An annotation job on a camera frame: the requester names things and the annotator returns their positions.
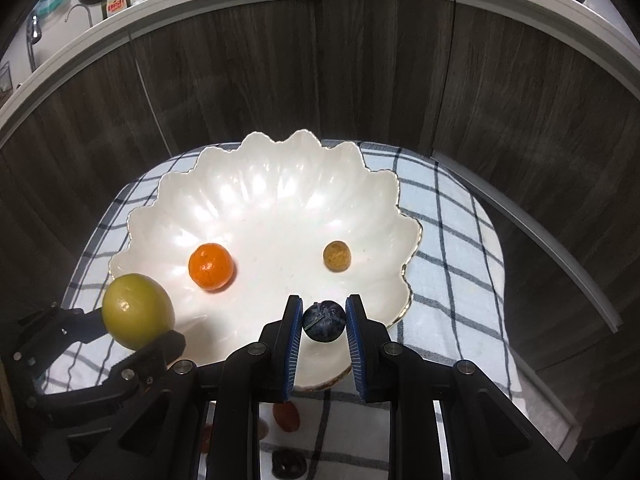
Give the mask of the small orange tangerine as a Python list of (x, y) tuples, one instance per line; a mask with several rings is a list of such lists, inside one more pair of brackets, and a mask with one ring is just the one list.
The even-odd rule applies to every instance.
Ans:
[(190, 278), (206, 292), (226, 287), (235, 274), (235, 265), (228, 250), (216, 243), (198, 246), (188, 262)]

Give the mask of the large orange tangerine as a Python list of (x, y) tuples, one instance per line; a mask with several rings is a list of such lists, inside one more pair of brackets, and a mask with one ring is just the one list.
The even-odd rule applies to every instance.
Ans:
[(206, 424), (204, 426), (202, 437), (201, 437), (201, 453), (202, 454), (208, 453), (211, 434), (212, 434), (212, 425)]

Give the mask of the white scalloped ceramic bowl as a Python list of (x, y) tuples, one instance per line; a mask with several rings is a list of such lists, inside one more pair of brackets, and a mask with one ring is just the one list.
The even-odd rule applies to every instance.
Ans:
[[(237, 148), (204, 148), (189, 170), (164, 174), (154, 200), (130, 212), (128, 242), (110, 272), (163, 286), (186, 338), (183, 355), (198, 365), (257, 340), (292, 295), (305, 306), (359, 295), (369, 318), (393, 326), (411, 304), (407, 266), (422, 238), (399, 197), (397, 174), (368, 167), (352, 142), (326, 148), (307, 130), (283, 141), (253, 132)], [(334, 240), (352, 253), (344, 272), (323, 263)], [(188, 271), (206, 243), (224, 246), (235, 265), (216, 292)]]

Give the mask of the chrome faucet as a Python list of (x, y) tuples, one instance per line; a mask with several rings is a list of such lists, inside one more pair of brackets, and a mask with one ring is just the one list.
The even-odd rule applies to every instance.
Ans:
[(37, 69), (37, 61), (35, 57), (35, 45), (42, 38), (42, 31), (39, 18), (36, 12), (32, 12), (26, 23), (26, 48), (29, 69), (33, 73)]

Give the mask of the green yellow apple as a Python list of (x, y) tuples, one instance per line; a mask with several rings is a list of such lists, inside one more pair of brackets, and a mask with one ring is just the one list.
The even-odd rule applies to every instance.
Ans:
[(102, 320), (121, 346), (137, 351), (175, 327), (168, 293), (148, 276), (130, 273), (115, 278), (102, 300)]

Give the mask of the dark blue blueberry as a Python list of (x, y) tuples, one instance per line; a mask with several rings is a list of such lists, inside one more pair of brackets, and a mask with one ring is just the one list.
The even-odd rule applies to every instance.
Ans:
[(344, 332), (346, 314), (335, 301), (315, 302), (304, 311), (302, 326), (311, 340), (328, 344), (336, 341)]

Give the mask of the green dish soap bottle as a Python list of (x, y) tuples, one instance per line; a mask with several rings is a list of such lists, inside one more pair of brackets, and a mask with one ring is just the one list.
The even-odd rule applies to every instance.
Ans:
[(103, 0), (101, 3), (102, 16), (104, 20), (128, 9), (131, 6), (130, 0)]

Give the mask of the white checkered cloth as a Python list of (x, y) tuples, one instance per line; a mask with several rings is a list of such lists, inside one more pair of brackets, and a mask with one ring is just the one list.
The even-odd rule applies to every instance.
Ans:
[[(368, 167), (396, 172), (401, 209), (417, 218), (423, 229), (407, 272), (413, 303), (390, 336), (430, 361), (476, 363), (515, 405), (523, 406), (504, 324), (503, 255), (488, 215), (438, 162), (383, 144), (366, 143), (362, 151)], [(192, 151), (171, 157), (119, 191), (80, 256), (64, 292), (64, 307), (99, 307), (108, 283), (108, 262), (126, 242), (128, 214), (154, 200), (164, 174), (187, 170), (195, 159)], [(305, 456), (307, 473), (301, 479), (386, 477), (386, 405), (362, 403), (350, 378), (326, 391), (297, 393), (292, 402), (300, 416), (299, 430), (292, 434), (277, 425), (270, 405), (260, 409), (264, 478), (275, 479), (271, 454), (278, 448)]]

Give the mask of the tan longan in bowl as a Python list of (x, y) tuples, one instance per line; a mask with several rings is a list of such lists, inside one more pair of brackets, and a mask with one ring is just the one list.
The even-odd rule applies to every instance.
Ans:
[(344, 272), (352, 264), (352, 253), (342, 240), (334, 240), (323, 249), (323, 263), (332, 272)]

